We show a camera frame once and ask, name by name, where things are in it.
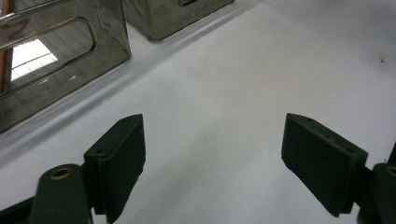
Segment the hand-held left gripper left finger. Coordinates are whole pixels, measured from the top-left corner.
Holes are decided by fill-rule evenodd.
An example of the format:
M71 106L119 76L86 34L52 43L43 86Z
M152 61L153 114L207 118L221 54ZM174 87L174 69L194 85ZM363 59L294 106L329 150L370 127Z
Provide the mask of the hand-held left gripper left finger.
M117 121L85 153L90 206L113 224L122 214L146 161L142 114Z

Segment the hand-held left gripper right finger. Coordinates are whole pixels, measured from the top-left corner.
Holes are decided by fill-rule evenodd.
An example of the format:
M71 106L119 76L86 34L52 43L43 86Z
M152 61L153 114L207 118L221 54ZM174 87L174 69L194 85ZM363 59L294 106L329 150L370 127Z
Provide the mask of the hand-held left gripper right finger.
M316 120L286 116L281 159L331 215L351 211L367 157L365 150Z

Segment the smoky transparent plastic bin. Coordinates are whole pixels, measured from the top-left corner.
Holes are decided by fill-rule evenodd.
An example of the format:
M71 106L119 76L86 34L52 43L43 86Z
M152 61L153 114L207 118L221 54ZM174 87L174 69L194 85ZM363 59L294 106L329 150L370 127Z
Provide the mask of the smoky transparent plastic bin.
M160 41L235 0L121 0L125 20L149 41Z
M0 94L0 133L131 57L121 0L16 0L0 18L0 52L39 40L56 61Z

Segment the white table cover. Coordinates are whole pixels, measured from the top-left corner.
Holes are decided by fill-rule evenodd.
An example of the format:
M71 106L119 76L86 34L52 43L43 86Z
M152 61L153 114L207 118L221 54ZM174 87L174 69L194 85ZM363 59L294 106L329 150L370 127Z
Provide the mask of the white table cover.
M117 224L356 224L281 159L285 118L385 161L396 144L396 0L234 0L0 134L0 210L116 121L144 118L144 171Z

